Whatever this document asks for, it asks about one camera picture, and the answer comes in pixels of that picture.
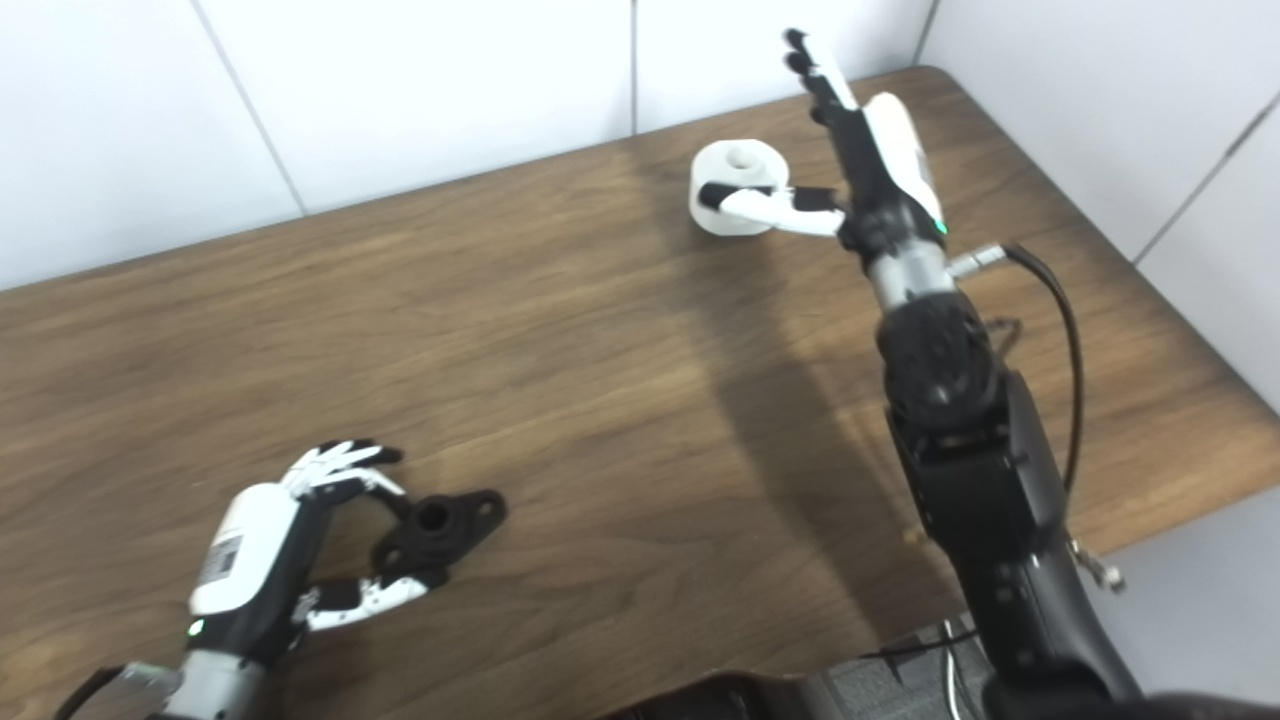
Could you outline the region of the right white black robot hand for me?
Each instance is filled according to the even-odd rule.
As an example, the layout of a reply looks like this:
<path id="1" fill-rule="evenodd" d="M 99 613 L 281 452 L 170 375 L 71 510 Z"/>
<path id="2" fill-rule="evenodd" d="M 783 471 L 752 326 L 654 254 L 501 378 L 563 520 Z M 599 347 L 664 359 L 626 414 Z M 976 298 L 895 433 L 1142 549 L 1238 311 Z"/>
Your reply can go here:
<path id="1" fill-rule="evenodd" d="M 835 190 L 696 179 L 692 208 L 745 223 L 754 233 L 785 231 L 836 238 L 865 265 L 910 243 L 946 247 L 948 229 L 914 120 L 882 92 L 860 101 L 814 35 L 783 33 L 787 68 L 810 96 L 809 115 L 829 138 L 849 197 Z"/>

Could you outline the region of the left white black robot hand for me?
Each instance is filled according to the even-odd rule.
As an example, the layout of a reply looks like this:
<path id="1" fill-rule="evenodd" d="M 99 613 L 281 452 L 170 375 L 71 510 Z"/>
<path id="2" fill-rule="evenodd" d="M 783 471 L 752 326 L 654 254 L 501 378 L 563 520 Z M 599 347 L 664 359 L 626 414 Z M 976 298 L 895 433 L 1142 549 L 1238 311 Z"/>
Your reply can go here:
<path id="1" fill-rule="evenodd" d="M 279 480 L 242 489 L 189 597 L 187 651 L 269 667 L 310 633 L 367 621 L 443 587 L 444 569 L 311 578 L 340 505 L 367 496 L 407 520 L 406 491 L 379 469 L 401 459 L 399 450 L 374 439 L 330 441 L 307 450 Z"/>

